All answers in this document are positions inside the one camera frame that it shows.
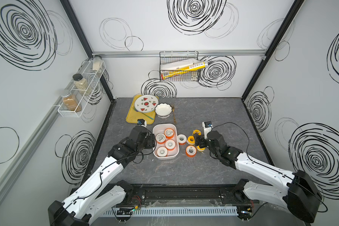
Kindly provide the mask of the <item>orange sealing tape roll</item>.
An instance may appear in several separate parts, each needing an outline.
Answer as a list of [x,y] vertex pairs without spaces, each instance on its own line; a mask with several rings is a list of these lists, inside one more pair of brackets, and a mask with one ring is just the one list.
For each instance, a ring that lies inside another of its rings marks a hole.
[[157,144],[164,144],[166,142],[166,136],[164,133],[159,133],[155,137]]
[[168,128],[168,129],[165,130],[164,134],[165,134],[167,139],[172,139],[175,135],[175,131],[171,128]]
[[167,148],[168,151],[172,151],[176,148],[176,142],[172,139],[168,139],[165,142],[165,147]]

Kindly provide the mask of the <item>yellow tape roll end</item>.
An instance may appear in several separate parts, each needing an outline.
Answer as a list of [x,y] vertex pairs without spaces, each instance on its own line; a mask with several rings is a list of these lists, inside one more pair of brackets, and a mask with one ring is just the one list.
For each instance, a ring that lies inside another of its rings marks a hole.
[[192,134],[193,134],[193,136],[194,135],[199,135],[200,136],[202,134],[202,132],[200,130],[193,130]]

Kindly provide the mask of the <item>yellow tape roll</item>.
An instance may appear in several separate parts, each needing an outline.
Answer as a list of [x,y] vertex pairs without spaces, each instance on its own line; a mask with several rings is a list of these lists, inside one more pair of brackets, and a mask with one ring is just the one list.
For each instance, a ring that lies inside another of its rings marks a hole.
[[194,138],[194,136],[189,136],[188,138],[187,138],[187,143],[189,144],[189,145],[194,145],[195,144],[195,138]]

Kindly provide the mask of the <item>orange tape roll front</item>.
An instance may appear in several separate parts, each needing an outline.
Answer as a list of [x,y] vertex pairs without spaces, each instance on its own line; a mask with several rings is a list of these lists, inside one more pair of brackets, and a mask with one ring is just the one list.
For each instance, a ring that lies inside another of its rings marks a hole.
[[186,155],[188,157],[195,157],[196,156],[196,153],[197,153],[197,149],[195,146],[187,146],[186,147]]

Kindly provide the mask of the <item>white plastic storage box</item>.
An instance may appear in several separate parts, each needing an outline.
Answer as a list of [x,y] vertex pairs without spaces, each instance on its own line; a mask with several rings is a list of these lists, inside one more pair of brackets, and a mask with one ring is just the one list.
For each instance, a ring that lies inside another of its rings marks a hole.
[[175,135],[172,138],[172,140],[174,140],[176,142],[176,148],[172,151],[168,151],[168,155],[166,157],[158,157],[156,155],[156,151],[159,147],[165,147],[165,143],[164,144],[157,144],[156,143],[156,148],[153,148],[153,155],[159,159],[159,160],[170,160],[170,159],[174,159],[178,154],[179,154],[179,143],[178,143],[178,134],[177,134],[177,128],[174,124],[171,123],[165,123],[165,124],[158,124],[155,125],[154,128],[152,129],[153,134],[156,135],[159,133],[164,133],[166,129],[171,128],[175,131]]

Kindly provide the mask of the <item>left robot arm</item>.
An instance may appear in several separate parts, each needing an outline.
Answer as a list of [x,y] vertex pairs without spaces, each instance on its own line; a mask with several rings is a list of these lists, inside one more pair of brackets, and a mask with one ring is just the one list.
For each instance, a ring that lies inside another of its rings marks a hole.
[[90,226],[115,205],[131,200],[133,187],[123,180],[104,194],[102,191],[144,149],[155,147],[155,135],[143,125],[135,126],[128,137],[112,147],[97,170],[74,193],[49,206],[50,225]]

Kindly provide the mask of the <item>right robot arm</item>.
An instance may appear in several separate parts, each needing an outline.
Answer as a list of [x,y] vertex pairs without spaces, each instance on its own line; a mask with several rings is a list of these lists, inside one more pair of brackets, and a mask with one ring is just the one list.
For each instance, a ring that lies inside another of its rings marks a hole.
[[292,172],[257,160],[246,152],[227,145],[218,131],[194,134],[195,145],[207,148],[223,165],[249,173],[266,184],[240,181],[240,189],[251,200],[281,206],[298,219],[314,223],[322,195],[311,177],[304,171]]

